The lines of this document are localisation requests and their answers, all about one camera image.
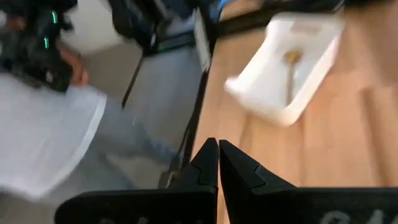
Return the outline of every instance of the white wall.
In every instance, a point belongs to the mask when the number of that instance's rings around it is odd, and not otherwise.
[[[63,34],[62,39],[82,54],[120,43],[106,4],[102,0],[78,0],[78,7],[70,13],[75,30]]]

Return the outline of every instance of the gold spoon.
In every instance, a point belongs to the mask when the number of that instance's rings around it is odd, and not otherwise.
[[[287,96],[286,105],[289,105],[293,100],[293,89],[294,89],[294,73],[295,66],[299,63],[303,57],[303,51],[300,49],[293,49],[285,53],[284,62],[289,65],[289,71],[287,74]]]

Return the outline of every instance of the white container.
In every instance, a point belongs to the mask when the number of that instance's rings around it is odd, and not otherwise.
[[[282,126],[296,122],[334,64],[344,22],[332,15],[280,13],[266,29],[266,40],[225,89],[245,108]],[[289,65],[284,55],[302,49],[294,68],[292,101],[287,104]]]

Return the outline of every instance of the gray floor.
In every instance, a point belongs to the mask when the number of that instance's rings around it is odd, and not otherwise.
[[[121,44],[87,55],[91,84],[121,101],[140,57],[141,51],[134,44]],[[200,78],[195,49],[184,48],[147,58],[126,107],[142,120],[148,132],[177,150],[193,110]],[[118,160],[115,164],[136,185],[146,189],[156,188],[160,173],[166,169],[143,158]],[[1,224],[52,223],[55,208],[33,205],[8,195],[0,195],[0,202],[8,205],[6,210],[0,210]]]

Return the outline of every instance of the wooden surface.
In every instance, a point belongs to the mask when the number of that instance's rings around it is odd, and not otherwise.
[[[241,13],[244,3],[227,5],[223,17]],[[398,3],[346,10],[341,17],[346,29],[335,66],[288,128],[243,110],[223,88],[262,44],[264,28],[217,41],[193,155],[215,137],[296,186],[397,186]],[[229,223],[219,187],[218,223]]]

